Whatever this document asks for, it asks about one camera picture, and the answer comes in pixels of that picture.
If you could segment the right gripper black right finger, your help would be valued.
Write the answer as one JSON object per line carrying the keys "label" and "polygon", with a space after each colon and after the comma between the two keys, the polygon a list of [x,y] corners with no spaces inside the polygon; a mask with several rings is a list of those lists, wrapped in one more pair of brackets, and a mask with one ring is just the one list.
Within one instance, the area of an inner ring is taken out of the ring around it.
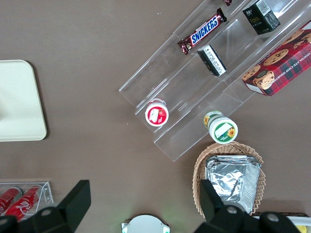
{"label": "right gripper black right finger", "polygon": [[263,212],[254,218],[234,205],[225,205],[209,180],[200,181],[200,203],[206,221],[200,233],[298,233],[283,214]]}

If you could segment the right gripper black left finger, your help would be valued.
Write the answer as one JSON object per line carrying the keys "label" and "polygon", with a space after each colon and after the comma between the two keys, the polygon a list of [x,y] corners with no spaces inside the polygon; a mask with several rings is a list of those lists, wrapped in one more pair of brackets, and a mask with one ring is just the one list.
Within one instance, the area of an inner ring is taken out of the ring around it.
{"label": "right gripper black left finger", "polygon": [[80,180],[56,207],[46,207],[27,220],[0,218],[2,233],[73,233],[91,206],[90,181]]}

